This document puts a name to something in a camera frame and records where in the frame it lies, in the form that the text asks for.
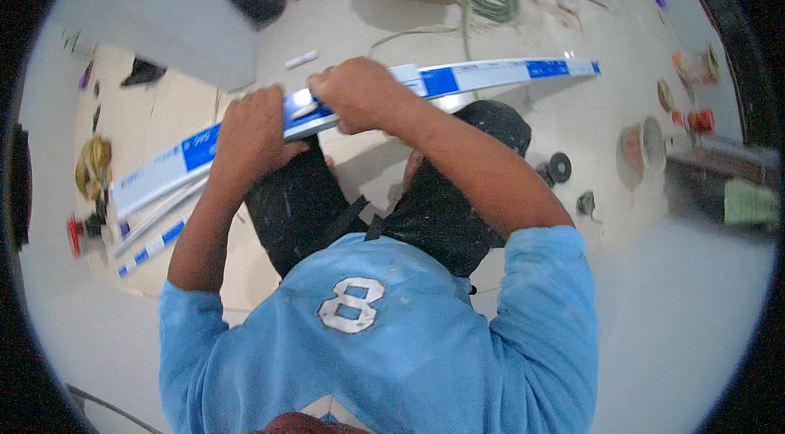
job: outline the tiled floor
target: tiled floor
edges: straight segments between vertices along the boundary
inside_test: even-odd
[[[572,160],[572,179],[554,189],[591,252],[623,246],[643,228],[666,215],[662,179],[626,184],[617,158],[617,141],[625,126],[654,115],[666,133],[670,117],[659,105],[657,80],[671,86],[677,108],[694,108],[671,64],[671,52],[680,45],[670,21],[653,0],[611,0],[604,9],[583,1],[579,15],[583,31],[574,20],[560,14],[554,0],[521,0],[520,19],[508,27],[477,27],[471,35],[474,59],[515,56],[579,57],[598,60],[602,76],[579,82],[540,83],[528,93],[525,87],[508,86],[482,92],[514,106],[532,126],[533,139],[527,161],[536,165],[561,151]],[[457,6],[415,0],[301,0],[289,4],[280,19],[259,34],[258,83],[281,83],[286,91],[301,88],[306,77],[348,57],[368,54],[370,44],[395,31],[412,27],[458,24]],[[319,51],[312,63],[285,71],[283,64],[311,49]],[[374,51],[390,66],[416,63],[440,65],[464,60],[458,34],[397,38]],[[112,140],[115,178],[128,173],[163,148],[173,145],[222,117],[228,94],[174,71],[150,88],[120,90],[128,75],[132,53],[103,45],[98,49],[93,79],[101,82],[101,119],[98,133]],[[96,99],[92,83],[82,95],[74,151],[90,135]],[[443,102],[465,105],[472,97]],[[399,194],[397,185],[410,149],[383,133],[342,136],[335,130],[319,135],[323,150],[337,164],[339,182],[349,199],[363,193],[374,210],[385,213]],[[575,213],[575,201],[585,190],[594,190],[598,224]],[[88,206],[77,195],[82,204]],[[194,201],[162,221],[158,231],[191,210]],[[132,218],[132,225],[143,214]],[[92,257],[96,280],[128,291],[155,296],[166,275],[171,249],[141,266],[129,277],[117,277],[117,262]],[[490,315],[503,275],[503,254],[493,251],[472,275],[478,293],[473,302]],[[227,309],[253,309],[274,291],[278,275],[272,270],[256,239],[243,207],[231,226],[229,257],[222,297]]]

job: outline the person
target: person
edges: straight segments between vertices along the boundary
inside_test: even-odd
[[[588,431],[593,278],[572,219],[524,161],[521,116],[496,101],[447,115],[364,57],[309,87],[341,132],[413,147],[408,189],[368,226],[315,137],[284,144],[278,86],[230,104],[160,297],[172,430],[260,432],[303,412],[377,433]],[[229,328],[218,292],[243,201],[283,280]],[[468,277],[495,246],[505,277],[489,323]]]

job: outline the man's right hand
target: man's right hand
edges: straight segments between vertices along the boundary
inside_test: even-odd
[[[365,56],[309,76],[308,86],[339,115],[338,127],[344,134],[376,129],[390,132],[398,125],[399,107],[424,102],[398,83],[387,67]]]

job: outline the plastic container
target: plastic container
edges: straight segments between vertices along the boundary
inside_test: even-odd
[[[709,44],[703,51],[673,53],[673,66],[686,86],[717,86],[720,83],[720,63]]]
[[[622,131],[624,161],[638,175],[656,177],[665,169],[665,138],[653,115]]]

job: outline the printed number on shirt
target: printed number on shirt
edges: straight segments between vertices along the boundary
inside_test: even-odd
[[[385,287],[377,280],[365,277],[348,277],[333,287],[338,294],[319,306],[322,323],[345,333],[364,331],[374,324],[376,310],[370,306],[385,293]]]

